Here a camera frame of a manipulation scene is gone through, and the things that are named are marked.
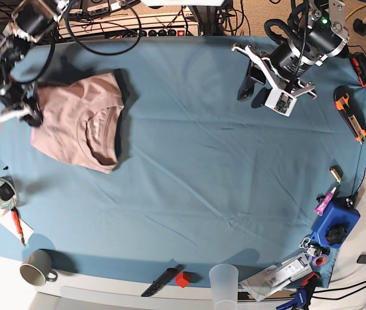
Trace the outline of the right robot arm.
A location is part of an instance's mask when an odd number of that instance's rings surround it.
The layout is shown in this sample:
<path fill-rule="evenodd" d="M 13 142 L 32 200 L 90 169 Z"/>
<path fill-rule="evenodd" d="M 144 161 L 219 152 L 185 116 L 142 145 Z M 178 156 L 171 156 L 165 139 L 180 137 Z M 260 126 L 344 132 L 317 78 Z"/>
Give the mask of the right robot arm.
<path fill-rule="evenodd" d="M 25 58 L 35 43 L 59 24 L 73 1 L 22 1 L 12 13 L 11 20 L 0 33 L 0 128 L 10 120 L 22 120 L 31 127 L 43 123 L 35 82 L 47 70 L 56 43 L 52 39 L 50 51 L 43 68 L 28 81 L 17 81 L 11 71 Z"/>

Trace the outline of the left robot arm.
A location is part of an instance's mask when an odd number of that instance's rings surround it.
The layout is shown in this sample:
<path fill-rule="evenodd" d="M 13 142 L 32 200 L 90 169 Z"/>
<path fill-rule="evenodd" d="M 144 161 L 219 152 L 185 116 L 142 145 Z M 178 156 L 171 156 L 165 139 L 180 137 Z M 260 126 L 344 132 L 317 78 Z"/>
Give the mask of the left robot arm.
<path fill-rule="evenodd" d="M 299 96 L 312 83 L 301 80 L 301 75 L 314 65 L 320 67 L 331 57 L 347 53 L 349 33 L 345 27 L 343 1 L 291 2 L 286 22 L 269 19 L 264 24 L 267 37 L 278 46 L 271 52 L 258 52 L 253 46 L 232 46 L 249 58 L 245 78 L 237 99 L 252 97 L 255 84 L 269 83 L 287 94 Z"/>

